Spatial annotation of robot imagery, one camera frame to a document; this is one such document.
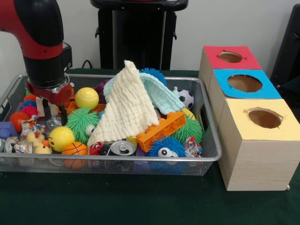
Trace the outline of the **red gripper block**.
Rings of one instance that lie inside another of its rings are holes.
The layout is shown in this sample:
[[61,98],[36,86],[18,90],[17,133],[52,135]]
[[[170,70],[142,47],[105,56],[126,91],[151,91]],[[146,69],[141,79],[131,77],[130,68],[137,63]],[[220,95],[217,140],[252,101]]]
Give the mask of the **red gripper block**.
[[68,114],[64,107],[66,102],[69,102],[72,97],[73,87],[66,82],[63,82],[59,86],[53,89],[45,89],[35,87],[27,81],[27,89],[28,91],[35,95],[36,97],[43,98],[43,109],[45,113],[45,119],[51,119],[51,109],[49,106],[49,102],[51,104],[59,106],[59,110],[61,111],[61,125],[65,126],[68,121]]

